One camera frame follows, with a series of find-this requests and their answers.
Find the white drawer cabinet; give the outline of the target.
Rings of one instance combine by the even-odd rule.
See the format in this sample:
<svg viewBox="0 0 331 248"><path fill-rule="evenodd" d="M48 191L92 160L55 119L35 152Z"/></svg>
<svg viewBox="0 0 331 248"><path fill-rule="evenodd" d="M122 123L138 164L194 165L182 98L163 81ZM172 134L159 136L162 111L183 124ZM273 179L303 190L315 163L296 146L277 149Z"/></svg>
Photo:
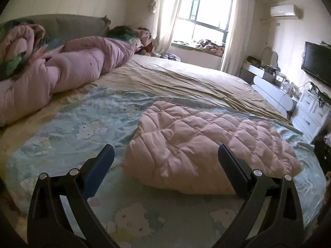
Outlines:
<svg viewBox="0 0 331 248"><path fill-rule="evenodd" d="M330 105L321 103L315 93L304 88L292 114L291 122L303 133L303 139L311 144L323 129L330 131Z"/></svg>

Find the window with green frame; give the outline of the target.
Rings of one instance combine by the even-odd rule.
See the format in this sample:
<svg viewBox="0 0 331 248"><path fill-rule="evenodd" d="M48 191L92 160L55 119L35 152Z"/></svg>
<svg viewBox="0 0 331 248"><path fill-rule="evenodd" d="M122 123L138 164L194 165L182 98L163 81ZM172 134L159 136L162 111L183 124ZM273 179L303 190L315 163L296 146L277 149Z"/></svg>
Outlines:
<svg viewBox="0 0 331 248"><path fill-rule="evenodd" d="M210 40L224 45L233 3L234 0L182 0L173 41L190 44Z"/></svg>

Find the grey headboard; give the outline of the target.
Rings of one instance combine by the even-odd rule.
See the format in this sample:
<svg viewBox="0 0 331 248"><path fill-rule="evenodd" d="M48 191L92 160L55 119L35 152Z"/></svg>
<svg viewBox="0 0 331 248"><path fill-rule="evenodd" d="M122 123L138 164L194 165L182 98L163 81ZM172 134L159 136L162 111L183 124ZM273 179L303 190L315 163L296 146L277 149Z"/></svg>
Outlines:
<svg viewBox="0 0 331 248"><path fill-rule="evenodd" d="M88 36L106 36L111 20L107 17L92 17L70 14L28 16L35 24L44 27L46 38L70 41Z"/></svg>

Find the pink quilted jacket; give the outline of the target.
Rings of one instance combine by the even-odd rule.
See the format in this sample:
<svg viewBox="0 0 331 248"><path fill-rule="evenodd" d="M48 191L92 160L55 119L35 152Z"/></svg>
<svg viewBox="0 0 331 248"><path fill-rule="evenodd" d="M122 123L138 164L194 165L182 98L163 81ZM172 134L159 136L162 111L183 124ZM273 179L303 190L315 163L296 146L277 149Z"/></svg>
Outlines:
<svg viewBox="0 0 331 248"><path fill-rule="evenodd" d="M199 111L166 101L139 118L122 168L145 185L185 194L234 194L218 160L226 145L270 177L301 171L293 147L266 120Z"/></svg>

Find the beige bed sheet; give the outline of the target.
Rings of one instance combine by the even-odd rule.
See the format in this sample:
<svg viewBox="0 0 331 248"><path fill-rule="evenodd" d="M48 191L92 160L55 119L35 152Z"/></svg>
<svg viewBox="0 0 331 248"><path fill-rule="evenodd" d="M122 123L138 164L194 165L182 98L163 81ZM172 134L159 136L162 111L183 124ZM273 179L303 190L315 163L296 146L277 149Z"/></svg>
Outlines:
<svg viewBox="0 0 331 248"><path fill-rule="evenodd" d="M1 128L1 156L10 156L65 105L81 100L93 88L141 91L168 97L184 97L214 106L226 106L289 124L268 101L244 80L215 69L183 62L134 55L91 84L55 95L42 110Z"/></svg>

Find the pile of clothes by headboard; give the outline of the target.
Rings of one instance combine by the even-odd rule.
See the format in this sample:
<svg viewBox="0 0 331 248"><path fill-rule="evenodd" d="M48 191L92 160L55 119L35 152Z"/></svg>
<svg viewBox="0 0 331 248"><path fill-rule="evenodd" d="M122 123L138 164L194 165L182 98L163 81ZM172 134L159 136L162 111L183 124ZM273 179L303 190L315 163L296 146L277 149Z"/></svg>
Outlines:
<svg viewBox="0 0 331 248"><path fill-rule="evenodd" d="M107 38L119 39L129 43L134 53L137 55L146 55L152 57L153 54L153 39L149 29L139 27L132 29L130 26L116 26L107 32Z"/></svg>

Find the white air conditioner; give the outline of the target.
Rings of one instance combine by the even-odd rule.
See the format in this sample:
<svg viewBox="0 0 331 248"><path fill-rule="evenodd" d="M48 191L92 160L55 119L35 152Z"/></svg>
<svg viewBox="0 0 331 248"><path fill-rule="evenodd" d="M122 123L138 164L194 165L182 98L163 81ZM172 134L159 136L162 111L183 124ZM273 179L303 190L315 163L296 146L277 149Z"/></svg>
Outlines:
<svg viewBox="0 0 331 248"><path fill-rule="evenodd" d="M293 18L302 19L303 12L296 5L280 5L270 8L270 15L273 18Z"/></svg>

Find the white curtain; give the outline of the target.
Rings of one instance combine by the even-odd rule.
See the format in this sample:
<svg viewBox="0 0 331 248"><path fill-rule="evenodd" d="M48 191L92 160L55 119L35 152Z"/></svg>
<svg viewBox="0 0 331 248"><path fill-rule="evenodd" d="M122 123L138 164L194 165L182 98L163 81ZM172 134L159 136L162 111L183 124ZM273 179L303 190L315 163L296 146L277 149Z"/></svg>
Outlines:
<svg viewBox="0 0 331 248"><path fill-rule="evenodd" d="M239 76L250 38L255 0L236 0L231 28L225 44L221 71Z"/></svg>
<svg viewBox="0 0 331 248"><path fill-rule="evenodd" d="M169 50L181 3L182 0L152 0L150 10L154 15L152 37L155 54L164 54Z"/></svg>

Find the white dressing table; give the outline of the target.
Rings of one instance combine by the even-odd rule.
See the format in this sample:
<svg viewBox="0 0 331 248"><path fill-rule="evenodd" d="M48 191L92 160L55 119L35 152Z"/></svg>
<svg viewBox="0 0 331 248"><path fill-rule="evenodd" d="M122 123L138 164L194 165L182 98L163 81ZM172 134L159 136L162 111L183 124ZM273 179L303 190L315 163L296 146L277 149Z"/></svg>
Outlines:
<svg viewBox="0 0 331 248"><path fill-rule="evenodd" d="M273 105L283 117L290 119L297 102L281 88L273 84L275 78L264 70L251 64L243 63L240 76L264 99Z"/></svg>

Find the pink rolled duvet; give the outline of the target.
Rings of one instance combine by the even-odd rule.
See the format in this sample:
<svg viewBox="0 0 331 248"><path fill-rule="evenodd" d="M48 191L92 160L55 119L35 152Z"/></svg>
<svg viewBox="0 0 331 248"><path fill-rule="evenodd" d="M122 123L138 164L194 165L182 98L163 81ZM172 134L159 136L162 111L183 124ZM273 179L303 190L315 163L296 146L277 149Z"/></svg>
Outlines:
<svg viewBox="0 0 331 248"><path fill-rule="evenodd" d="M27 23L1 30L1 126L44 108L55 93L94 82L134 53L128 42L100 36L47 45L45 33Z"/></svg>

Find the black wall television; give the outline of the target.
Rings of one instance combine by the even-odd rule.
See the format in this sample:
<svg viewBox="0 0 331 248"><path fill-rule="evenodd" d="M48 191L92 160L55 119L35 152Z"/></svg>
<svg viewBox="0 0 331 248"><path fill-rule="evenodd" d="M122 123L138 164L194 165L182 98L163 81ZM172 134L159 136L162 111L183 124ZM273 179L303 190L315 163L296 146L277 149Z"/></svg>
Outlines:
<svg viewBox="0 0 331 248"><path fill-rule="evenodd" d="M301 69L330 87L331 78L331 50L322 45L305 42L305 51Z"/></svg>

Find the white chair with round back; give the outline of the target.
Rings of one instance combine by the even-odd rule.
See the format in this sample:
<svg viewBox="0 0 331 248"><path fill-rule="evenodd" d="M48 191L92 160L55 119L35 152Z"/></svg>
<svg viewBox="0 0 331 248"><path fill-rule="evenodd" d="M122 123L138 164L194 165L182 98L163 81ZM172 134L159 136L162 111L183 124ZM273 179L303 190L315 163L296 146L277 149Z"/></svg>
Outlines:
<svg viewBox="0 0 331 248"><path fill-rule="evenodd" d="M278 67L278 54L272 48L266 47L261 55L261 68L265 70L267 67Z"/></svg>

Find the clutter on window sill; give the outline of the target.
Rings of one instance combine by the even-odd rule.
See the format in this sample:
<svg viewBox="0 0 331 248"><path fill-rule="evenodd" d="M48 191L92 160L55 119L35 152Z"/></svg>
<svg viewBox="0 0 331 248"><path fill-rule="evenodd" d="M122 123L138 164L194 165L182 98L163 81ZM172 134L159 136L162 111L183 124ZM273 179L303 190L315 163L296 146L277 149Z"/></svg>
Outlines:
<svg viewBox="0 0 331 248"><path fill-rule="evenodd" d="M175 40L172 42L171 46L183 48L186 50L196 50L196 51L201 51L204 53L208 53L211 55L215 55L218 57L223 57L224 51L225 51L225 45L218 45L211 40L208 39L201 39L198 42L193 41L190 43L183 42L183 41L178 41Z"/></svg>

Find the white left curtain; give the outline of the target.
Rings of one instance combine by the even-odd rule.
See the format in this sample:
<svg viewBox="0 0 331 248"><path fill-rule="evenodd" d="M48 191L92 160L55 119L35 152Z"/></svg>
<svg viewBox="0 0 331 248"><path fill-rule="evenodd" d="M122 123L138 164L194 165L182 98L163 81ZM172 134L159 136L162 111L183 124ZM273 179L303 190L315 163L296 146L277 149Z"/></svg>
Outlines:
<svg viewBox="0 0 331 248"><path fill-rule="evenodd" d="M155 54L164 54L169 50L181 3L182 0L152 0L150 10L154 15L152 37Z"/></svg>

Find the light blue cartoon blanket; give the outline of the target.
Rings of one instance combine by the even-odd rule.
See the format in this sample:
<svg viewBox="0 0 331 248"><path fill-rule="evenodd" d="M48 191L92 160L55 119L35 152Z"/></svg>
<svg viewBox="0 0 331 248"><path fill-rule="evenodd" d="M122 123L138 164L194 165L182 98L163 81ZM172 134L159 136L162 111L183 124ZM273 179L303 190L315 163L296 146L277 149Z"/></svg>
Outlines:
<svg viewBox="0 0 331 248"><path fill-rule="evenodd" d="M213 246L240 210L242 199L156 189L122 171L139 117L158 100L148 93L96 87L45 125L34 125L27 136L21 126L15 129L13 138L1 140L1 146L14 150L5 165L5 184L18 209L28 213L42 172L66 174L111 144L114 163L88 203L112 238L121 247Z"/></svg>

